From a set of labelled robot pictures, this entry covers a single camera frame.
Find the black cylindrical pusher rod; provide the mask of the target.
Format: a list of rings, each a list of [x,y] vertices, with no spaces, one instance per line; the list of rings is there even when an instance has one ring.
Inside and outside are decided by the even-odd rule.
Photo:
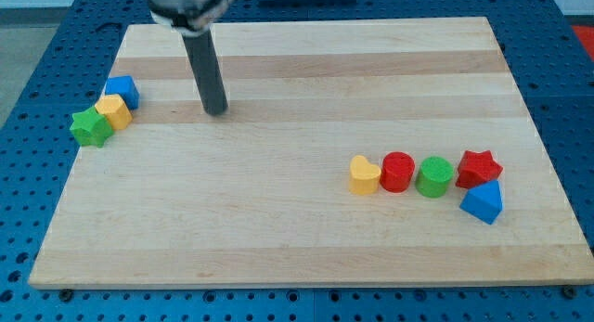
[[[211,116],[224,114],[228,102],[211,31],[183,40],[203,110]]]

